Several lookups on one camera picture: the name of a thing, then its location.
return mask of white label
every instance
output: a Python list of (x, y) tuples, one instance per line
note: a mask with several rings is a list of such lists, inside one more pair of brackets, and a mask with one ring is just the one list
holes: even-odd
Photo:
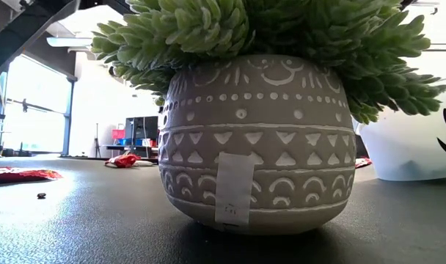
[(228, 228), (249, 224), (255, 162), (245, 155), (220, 153), (216, 175), (215, 222)]

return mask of white wall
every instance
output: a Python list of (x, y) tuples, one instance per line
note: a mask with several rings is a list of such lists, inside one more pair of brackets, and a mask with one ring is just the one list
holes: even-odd
[[(95, 156), (96, 123), (99, 145), (112, 144), (112, 129), (125, 123), (126, 117), (152, 116), (158, 112), (149, 95), (142, 93), (132, 98), (134, 90), (112, 78), (98, 62), (89, 61), (85, 53), (76, 54), (75, 75), (78, 81), (73, 92), (70, 155)], [(110, 157), (111, 152), (105, 147), (100, 150), (103, 157)]]

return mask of gray pot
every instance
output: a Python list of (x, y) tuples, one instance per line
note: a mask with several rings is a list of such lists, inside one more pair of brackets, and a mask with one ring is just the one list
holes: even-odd
[[(163, 122), (159, 168), (167, 196), (205, 225), (295, 234), (347, 204), (355, 138), (346, 95), (328, 69), (291, 56), (251, 55), (184, 70), (171, 82)], [(241, 158), (228, 168), (227, 159), (219, 162), (228, 157), (222, 153)], [(228, 199), (247, 208), (223, 208)], [(242, 224), (221, 221), (222, 210)]]

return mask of potted plant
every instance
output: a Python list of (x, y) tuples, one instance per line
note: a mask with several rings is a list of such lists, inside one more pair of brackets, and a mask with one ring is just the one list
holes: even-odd
[(293, 234), (346, 206), (350, 116), (437, 111), (446, 86), (401, 59), (430, 45), (399, 0), (128, 0), (92, 52), (164, 105), (171, 203), (220, 230)]

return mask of ceramic pot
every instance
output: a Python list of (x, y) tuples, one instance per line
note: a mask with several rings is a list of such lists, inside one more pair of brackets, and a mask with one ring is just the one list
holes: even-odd
[(440, 109), (427, 117), (385, 109), (377, 123), (359, 125), (357, 130), (378, 178), (408, 181), (446, 177), (446, 92), (437, 99), (442, 101)]
[[(303, 59), (240, 56), (184, 70), (164, 106), (159, 168), (171, 203), (218, 230), (311, 230), (346, 206), (355, 139), (336, 75)], [(249, 223), (215, 221), (220, 153), (254, 162)]]

